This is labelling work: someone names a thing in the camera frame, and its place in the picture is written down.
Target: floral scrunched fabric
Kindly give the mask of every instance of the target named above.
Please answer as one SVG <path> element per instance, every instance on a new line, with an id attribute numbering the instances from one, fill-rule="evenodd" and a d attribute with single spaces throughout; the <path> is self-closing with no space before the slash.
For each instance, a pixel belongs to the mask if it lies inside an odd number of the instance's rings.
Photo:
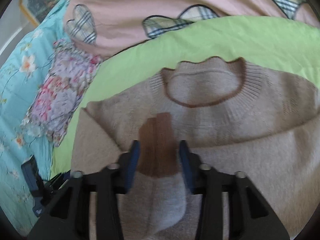
<path id="1" fill-rule="evenodd" d="M 101 58 L 63 40 L 55 42 L 54 46 L 52 68 L 21 126 L 28 135 L 47 135 L 58 147 L 73 112 L 97 73 Z"/>

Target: white wall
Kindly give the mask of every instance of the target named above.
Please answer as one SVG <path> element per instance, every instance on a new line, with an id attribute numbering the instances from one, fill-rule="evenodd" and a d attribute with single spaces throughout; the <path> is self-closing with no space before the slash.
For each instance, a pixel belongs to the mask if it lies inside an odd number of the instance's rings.
<path id="1" fill-rule="evenodd" d="M 34 30 L 19 8 L 19 0 L 12 0 L 0 19 L 0 67 L 13 49 L 29 32 Z"/>

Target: light green sheet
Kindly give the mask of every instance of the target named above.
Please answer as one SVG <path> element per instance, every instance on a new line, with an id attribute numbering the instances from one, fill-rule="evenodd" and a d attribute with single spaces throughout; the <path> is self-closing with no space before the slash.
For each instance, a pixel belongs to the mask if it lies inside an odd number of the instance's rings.
<path id="1" fill-rule="evenodd" d="M 320 88 L 320 30 L 284 18 L 230 16 L 167 32 L 105 61 L 80 107 L 109 98 L 163 67 L 175 68 L 179 61 L 200 62 L 210 56 L 244 57 L 263 67 L 298 74 Z M 70 169 L 79 108 L 60 147 L 53 151 L 51 177 Z"/>

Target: blue floral fabric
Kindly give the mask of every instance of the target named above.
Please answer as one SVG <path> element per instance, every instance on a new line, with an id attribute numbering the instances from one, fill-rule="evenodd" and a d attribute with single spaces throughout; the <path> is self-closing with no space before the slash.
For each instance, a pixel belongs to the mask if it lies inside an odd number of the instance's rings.
<path id="1" fill-rule="evenodd" d="M 34 155 L 40 176 L 48 180 L 53 145 L 46 136 L 22 133 L 20 124 L 51 67 L 53 43 L 69 40 L 62 24 L 68 2 L 60 0 L 0 69 L 0 206 L 22 236 L 29 233 L 37 218 L 21 164 Z"/>

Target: heart-shaped patch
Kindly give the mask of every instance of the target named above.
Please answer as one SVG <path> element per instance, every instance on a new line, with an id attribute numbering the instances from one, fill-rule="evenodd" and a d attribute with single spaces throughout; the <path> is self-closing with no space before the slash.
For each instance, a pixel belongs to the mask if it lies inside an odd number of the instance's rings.
<path id="1" fill-rule="evenodd" d="M 185 9 L 177 19 L 161 15 L 152 15 L 147 17 L 142 22 L 142 25 L 147 36 L 154 39 L 163 33 L 183 29 L 196 21 L 217 17 L 218 15 L 209 7 L 196 4 Z"/>
<path id="2" fill-rule="evenodd" d="M 74 7 L 73 19 L 67 21 L 65 31 L 79 41 L 87 44 L 95 43 L 97 31 L 92 13 L 87 6 L 78 4 Z"/>

